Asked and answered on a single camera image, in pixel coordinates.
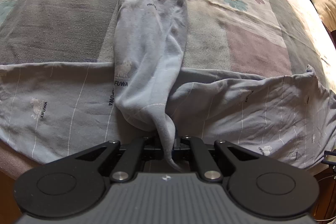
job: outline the blue flower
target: blue flower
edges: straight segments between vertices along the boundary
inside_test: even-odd
[[[240,11],[247,11],[247,3],[243,0],[223,0],[224,3],[228,3],[232,8],[236,8]]]

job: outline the bed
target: bed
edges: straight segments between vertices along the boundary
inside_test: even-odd
[[[169,46],[151,61],[157,41]],[[335,144],[336,50],[310,0],[0,0],[0,45],[13,178],[155,130],[168,160],[177,133],[314,174]]]

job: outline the gray fabric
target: gray fabric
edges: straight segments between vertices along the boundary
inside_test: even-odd
[[[1,66],[1,140],[46,163],[105,140],[129,143],[148,134],[115,107],[113,71],[112,63]],[[181,136],[225,139],[308,169],[334,145],[335,109],[336,95],[311,67],[273,78],[182,68],[165,112]],[[170,143],[163,139],[166,149]]]
[[[171,160],[175,126],[165,113],[186,41],[186,0],[119,0],[115,106],[130,124],[157,130]]]
[[[5,1],[0,64],[96,62],[118,0]]]

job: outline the wrinkled fabric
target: wrinkled fabric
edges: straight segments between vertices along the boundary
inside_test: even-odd
[[[112,63],[1,66],[0,139],[47,163],[106,140],[150,136],[116,107],[113,72]],[[228,140],[299,168],[316,165],[335,142],[336,96],[312,67],[270,78],[182,68],[165,113],[180,136]]]

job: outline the cable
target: cable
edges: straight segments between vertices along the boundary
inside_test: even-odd
[[[320,179],[320,180],[318,180],[317,182],[319,182],[319,181],[321,181],[321,180],[324,180],[324,179],[327,179],[327,178],[331,178],[331,177],[333,177],[334,175],[332,175],[332,176],[328,176],[328,177],[325,177],[325,178],[322,178],[322,179]]]
[[[331,177],[333,177],[334,175],[332,175],[332,176],[327,176],[327,177],[325,177],[325,178],[322,178],[322,179],[319,179],[317,182],[319,182],[319,181],[321,181],[321,180],[324,180],[324,179],[327,179],[327,178],[331,178]],[[333,220],[333,219],[335,219],[336,218],[336,216],[334,216],[333,218],[330,218],[330,219],[321,219],[321,220],[317,220],[317,219],[314,219],[315,221],[329,221],[329,220]]]
[[[329,221],[329,220],[333,220],[333,219],[335,219],[336,218],[336,216],[334,216],[333,218],[330,218],[330,219],[322,219],[322,220],[317,220],[317,219],[314,219],[315,221]]]

